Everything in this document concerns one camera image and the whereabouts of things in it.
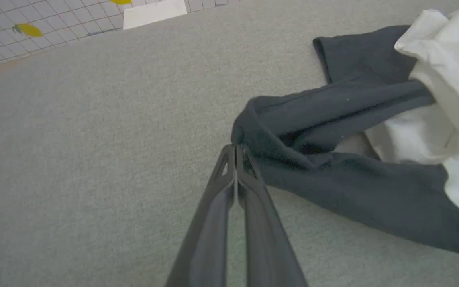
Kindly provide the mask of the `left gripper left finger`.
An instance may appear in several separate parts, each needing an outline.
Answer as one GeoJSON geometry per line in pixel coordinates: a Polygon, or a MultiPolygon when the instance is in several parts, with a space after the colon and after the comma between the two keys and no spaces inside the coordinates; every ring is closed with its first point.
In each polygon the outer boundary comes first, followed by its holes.
{"type": "Polygon", "coordinates": [[[224,287],[228,211],[234,202],[235,146],[222,148],[182,242],[166,287],[224,287]]]}

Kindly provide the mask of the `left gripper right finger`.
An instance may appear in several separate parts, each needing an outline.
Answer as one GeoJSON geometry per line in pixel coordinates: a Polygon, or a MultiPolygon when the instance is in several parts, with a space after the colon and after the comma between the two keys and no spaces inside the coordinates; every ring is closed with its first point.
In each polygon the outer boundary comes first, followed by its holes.
{"type": "Polygon", "coordinates": [[[245,211],[247,285],[306,287],[297,256],[256,160],[237,146],[237,194],[245,211]]]}

